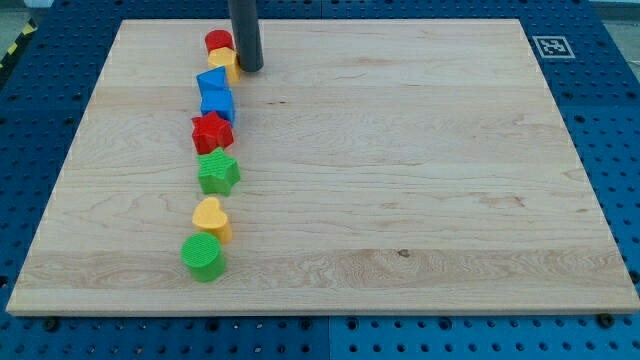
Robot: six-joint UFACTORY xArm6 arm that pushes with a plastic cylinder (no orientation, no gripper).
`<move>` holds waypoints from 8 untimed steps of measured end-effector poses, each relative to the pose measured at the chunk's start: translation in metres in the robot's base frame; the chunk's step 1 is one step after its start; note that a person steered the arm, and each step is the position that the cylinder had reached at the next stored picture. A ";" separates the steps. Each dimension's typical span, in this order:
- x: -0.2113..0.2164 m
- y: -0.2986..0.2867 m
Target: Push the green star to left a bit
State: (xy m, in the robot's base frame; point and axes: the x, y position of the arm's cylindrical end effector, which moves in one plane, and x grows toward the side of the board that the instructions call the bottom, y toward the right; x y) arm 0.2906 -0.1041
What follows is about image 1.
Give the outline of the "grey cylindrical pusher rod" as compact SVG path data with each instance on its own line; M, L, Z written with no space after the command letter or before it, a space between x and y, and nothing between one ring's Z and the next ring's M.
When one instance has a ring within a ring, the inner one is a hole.
M264 65L255 0L228 0L229 15L239 64L245 72L258 72Z

